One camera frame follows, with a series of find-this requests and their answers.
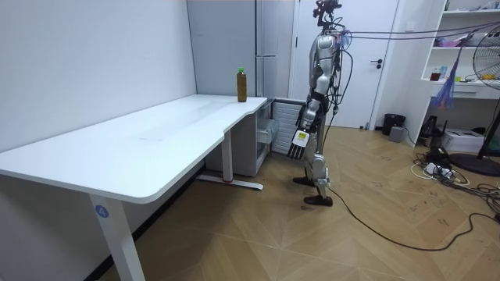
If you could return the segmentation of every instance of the blue label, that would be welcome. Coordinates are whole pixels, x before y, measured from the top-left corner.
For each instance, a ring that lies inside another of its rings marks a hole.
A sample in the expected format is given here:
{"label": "blue label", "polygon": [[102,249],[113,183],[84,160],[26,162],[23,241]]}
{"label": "blue label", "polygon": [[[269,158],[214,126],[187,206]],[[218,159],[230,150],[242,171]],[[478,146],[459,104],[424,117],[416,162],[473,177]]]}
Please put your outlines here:
{"label": "blue label", "polygon": [[106,208],[102,207],[101,205],[95,206],[95,211],[103,218],[109,217],[108,210],[106,210]]}

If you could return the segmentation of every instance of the brown bottle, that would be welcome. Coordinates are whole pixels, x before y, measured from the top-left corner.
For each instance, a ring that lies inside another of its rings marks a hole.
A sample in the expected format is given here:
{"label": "brown bottle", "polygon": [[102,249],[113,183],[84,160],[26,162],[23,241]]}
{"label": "brown bottle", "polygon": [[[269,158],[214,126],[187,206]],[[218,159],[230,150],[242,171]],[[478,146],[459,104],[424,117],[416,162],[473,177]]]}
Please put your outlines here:
{"label": "brown bottle", "polygon": [[243,72],[243,67],[240,67],[240,71],[236,75],[237,83],[237,100],[239,102],[247,101],[247,75]]}

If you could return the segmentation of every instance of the fan grille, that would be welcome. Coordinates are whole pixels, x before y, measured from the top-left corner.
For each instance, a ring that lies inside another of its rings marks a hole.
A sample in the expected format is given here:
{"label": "fan grille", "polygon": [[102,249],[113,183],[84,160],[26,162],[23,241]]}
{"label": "fan grille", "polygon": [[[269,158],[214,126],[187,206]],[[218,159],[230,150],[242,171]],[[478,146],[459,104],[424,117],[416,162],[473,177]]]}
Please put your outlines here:
{"label": "fan grille", "polygon": [[477,46],[473,68],[477,79],[500,90],[500,26],[490,31]]}

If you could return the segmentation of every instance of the humanoid robot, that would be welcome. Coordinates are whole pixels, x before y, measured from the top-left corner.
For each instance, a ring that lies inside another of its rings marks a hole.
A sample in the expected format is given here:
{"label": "humanoid robot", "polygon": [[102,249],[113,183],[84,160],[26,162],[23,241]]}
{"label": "humanoid robot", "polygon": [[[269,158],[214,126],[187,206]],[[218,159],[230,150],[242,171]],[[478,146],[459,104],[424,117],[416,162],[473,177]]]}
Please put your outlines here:
{"label": "humanoid robot", "polygon": [[[334,23],[333,11],[341,8],[338,0],[317,1],[313,16],[318,18],[318,27],[323,30],[314,40],[309,53],[309,95],[306,106],[302,107],[297,119],[298,129],[292,140],[288,156],[303,159],[305,176],[294,178],[299,184],[316,187],[318,195],[304,198],[311,205],[332,206],[326,189],[330,188],[330,177],[323,156],[323,128],[331,105],[330,94],[338,94],[338,78],[341,72],[340,38],[336,30],[340,24]],[[333,105],[333,113],[338,105]]]}

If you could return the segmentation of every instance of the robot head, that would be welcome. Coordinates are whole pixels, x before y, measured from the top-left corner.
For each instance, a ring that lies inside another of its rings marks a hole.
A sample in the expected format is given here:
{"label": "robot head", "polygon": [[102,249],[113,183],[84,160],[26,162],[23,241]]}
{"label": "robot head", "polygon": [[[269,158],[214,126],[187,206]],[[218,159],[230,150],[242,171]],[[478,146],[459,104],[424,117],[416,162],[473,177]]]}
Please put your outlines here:
{"label": "robot head", "polygon": [[314,16],[314,18],[325,12],[327,14],[332,14],[334,9],[342,7],[341,4],[338,4],[338,0],[316,1],[316,5],[318,7],[312,11],[312,16]]}
{"label": "robot head", "polygon": [[323,27],[324,30],[329,29],[333,23],[331,21],[324,20],[324,14],[326,13],[330,20],[334,19],[334,10],[342,7],[338,4],[338,0],[324,0],[316,1],[317,8],[312,11],[312,16],[314,18],[318,17],[318,27]]}

